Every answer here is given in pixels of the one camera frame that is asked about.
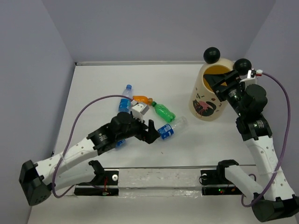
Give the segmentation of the green plastic bottle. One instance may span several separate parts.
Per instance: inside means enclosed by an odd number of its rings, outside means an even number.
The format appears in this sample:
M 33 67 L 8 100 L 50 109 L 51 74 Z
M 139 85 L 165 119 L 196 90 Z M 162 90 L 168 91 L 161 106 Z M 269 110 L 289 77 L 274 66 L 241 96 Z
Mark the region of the green plastic bottle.
M 156 114 L 159 117 L 161 117 L 164 121 L 169 123 L 176 118 L 176 115 L 163 104 L 157 104 L 155 101 L 153 101 L 151 105 L 154 108 Z

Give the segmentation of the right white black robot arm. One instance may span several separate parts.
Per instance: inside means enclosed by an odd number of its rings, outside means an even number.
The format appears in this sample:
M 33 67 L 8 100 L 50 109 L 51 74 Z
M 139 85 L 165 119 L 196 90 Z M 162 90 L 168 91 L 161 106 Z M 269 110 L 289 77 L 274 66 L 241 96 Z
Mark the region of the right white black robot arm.
M 261 182 L 257 183 L 234 160 L 220 161 L 213 177 L 235 185 L 243 197 L 251 200 L 244 207 L 250 207 L 260 222 L 267 222 L 297 214 L 299 197 L 281 168 L 286 145 L 277 157 L 270 125 L 262 114 L 268 99 L 266 90 L 256 84 L 255 78 L 263 74 L 261 70 L 249 70 L 247 79 L 242 80 L 239 72 L 233 70 L 203 77 L 216 97 L 227 101 L 236 112 L 236 127 L 254 159 Z

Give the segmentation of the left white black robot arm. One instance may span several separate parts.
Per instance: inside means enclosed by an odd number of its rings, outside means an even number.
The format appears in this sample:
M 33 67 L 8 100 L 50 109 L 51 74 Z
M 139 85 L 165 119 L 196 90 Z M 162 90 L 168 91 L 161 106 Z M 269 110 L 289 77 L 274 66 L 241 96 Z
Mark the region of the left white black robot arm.
M 117 142 L 135 137 L 148 144 L 160 137 L 154 121 L 146 124 L 132 114 L 120 112 L 111 121 L 88 134 L 79 143 L 51 158 L 33 162 L 28 160 L 21 166 L 19 183 L 29 206 L 35 206 L 50 197 L 59 189 L 58 182 L 65 178 L 65 172 L 87 161 L 91 166 L 87 179 L 92 184 L 103 180 L 104 169 L 94 157 L 116 147 Z

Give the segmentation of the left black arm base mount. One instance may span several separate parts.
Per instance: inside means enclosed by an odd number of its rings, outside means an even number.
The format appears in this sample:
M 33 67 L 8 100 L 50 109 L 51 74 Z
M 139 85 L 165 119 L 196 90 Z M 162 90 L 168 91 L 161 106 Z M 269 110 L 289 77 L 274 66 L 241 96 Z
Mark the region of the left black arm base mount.
M 76 196 L 118 196 L 119 195 L 119 170 L 106 169 L 99 180 L 94 179 L 89 183 L 80 183 L 74 189 Z

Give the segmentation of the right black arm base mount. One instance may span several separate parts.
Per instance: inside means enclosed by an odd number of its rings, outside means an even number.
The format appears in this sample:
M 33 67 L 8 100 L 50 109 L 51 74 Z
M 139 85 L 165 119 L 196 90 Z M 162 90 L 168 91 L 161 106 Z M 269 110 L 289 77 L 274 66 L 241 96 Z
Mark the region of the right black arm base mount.
M 203 196 L 241 195 L 241 191 L 231 182 L 219 178 L 215 169 L 200 171 L 199 183 Z

